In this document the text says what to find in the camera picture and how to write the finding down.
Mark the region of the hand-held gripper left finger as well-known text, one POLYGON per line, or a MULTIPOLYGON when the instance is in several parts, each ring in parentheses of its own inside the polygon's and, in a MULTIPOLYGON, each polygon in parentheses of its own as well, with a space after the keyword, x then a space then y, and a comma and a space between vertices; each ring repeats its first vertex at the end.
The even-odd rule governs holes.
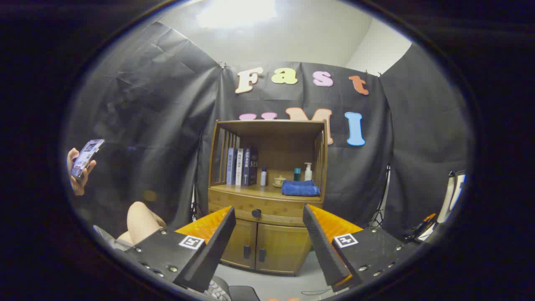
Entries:
POLYGON ((161 229, 125 253, 128 259, 176 285, 208 289, 236 225, 227 206, 178 230, 161 229))

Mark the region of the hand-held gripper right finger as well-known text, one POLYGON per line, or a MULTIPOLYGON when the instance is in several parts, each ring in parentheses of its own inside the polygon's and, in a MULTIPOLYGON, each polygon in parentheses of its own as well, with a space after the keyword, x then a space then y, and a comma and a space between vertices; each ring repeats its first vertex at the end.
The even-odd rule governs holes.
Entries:
POLYGON ((303 222, 326 284, 334 292, 379 278, 405 262, 417 248, 379 227, 363 229, 311 204, 304 206, 303 222))

